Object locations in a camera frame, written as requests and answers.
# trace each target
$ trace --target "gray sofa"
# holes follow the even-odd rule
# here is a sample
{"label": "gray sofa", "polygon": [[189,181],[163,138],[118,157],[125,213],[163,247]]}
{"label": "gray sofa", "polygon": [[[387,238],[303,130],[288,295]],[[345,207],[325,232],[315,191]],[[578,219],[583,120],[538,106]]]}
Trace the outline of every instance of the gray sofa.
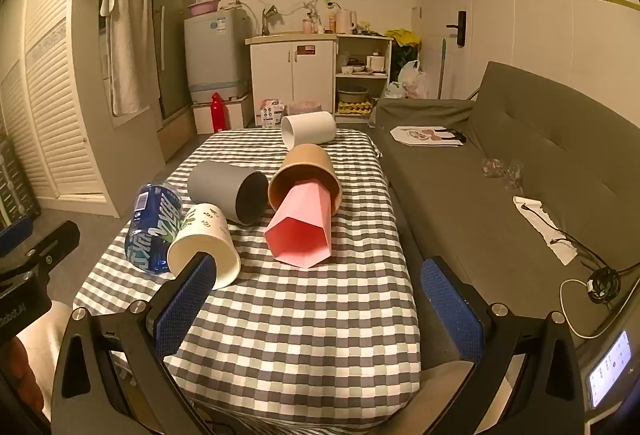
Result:
{"label": "gray sofa", "polygon": [[[446,125],[468,141],[459,148],[406,146],[389,133],[399,125]],[[590,277],[581,261],[596,264],[578,250],[579,256],[563,266],[517,211],[514,193],[502,180],[482,174],[485,158],[524,163],[524,196],[540,200],[558,227],[611,267],[622,270],[640,258],[640,129],[574,89],[491,62],[476,102],[382,100],[372,135],[421,258],[441,256],[487,303],[546,317],[560,310],[564,280]],[[409,269],[415,274],[414,267]],[[622,278],[613,310],[639,276],[640,269]],[[419,282],[414,287],[418,292]],[[597,331],[613,314],[592,303],[582,285],[565,285],[562,296],[567,316],[583,335]],[[630,335],[632,345],[640,339],[640,327],[634,326],[640,323],[639,301],[633,296],[597,340],[574,337],[585,372],[620,325],[638,331]],[[418,305],[418,320],[427,313]]]}

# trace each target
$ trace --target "phone screen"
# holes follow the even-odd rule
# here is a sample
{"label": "phone screen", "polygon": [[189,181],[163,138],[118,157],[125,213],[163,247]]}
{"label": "phone screen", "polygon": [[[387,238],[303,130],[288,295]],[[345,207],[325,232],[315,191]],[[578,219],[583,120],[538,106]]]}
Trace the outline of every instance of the phone screen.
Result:
{"label": "phone screen", "polygon": [[626,331],[623,330],[618,339],[613,343],[598,366],[589,374],[589,387],[591,390],[591,405],[595,408],[600,404],[607,392],[611,389],[626,364],[631,360],[631,347]]}

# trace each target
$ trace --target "faucet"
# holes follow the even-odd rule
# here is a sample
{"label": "faucet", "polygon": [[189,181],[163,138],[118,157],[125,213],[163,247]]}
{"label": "faucet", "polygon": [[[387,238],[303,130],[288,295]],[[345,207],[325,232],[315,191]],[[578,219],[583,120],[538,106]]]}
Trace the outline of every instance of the faucet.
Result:
{"label": "faucet", "polygon": [[276,14],[278,14],[278,9],[276,8],[276,6],[271,6],[269,11],[265,9],[262,10],[262,35],[263,36],[270,35],[269,26],[267,25],[267,20],[272,16],[275,16]]}

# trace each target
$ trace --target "screw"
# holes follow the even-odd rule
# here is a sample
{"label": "screw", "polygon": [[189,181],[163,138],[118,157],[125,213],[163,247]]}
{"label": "screw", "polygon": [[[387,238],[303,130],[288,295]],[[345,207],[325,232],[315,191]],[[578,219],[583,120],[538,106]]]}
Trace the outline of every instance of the screw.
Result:
{"label": "screw", "polygon": [[491,306],[491,311],[499,317],[507,316],[507,314],[509,313],[509,309],[507,309],[507,306],[503,305],[502,303],[494,303]]}
{"label": "screw", "polygon": [[133,314],[139,314],[144,309],[146,309],[146,301],[137,300],[137,301],[134,301],[131,305],[129,305],[129,310],[133,312]]}
{"label": "screw", "polygon": [[551,319],[558,325],[562,325],[564,323],[564,315],[558,311],[554,311],[551,313]]}
{"label": "screw", "polygon": [[84,307],[80,307],[76,310],[73,311],[73,314],[71,314],[71,317],[75,320],[75,321],[79,321],[82,318],[84,318],[86,316],[86,309]]}

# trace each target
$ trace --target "washing machine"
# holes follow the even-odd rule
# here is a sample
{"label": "washing machine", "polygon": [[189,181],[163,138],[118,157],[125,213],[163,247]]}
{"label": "washing machine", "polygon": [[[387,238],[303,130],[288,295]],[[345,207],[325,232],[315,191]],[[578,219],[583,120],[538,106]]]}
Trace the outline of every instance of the washing machine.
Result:
{"label": "washing machine", "polygon": [[184,21],[184,47],[189,91],[194,104],[241,98],[250,88],[249,46],[252,22],[246,11],[231,8],[208,12]]}

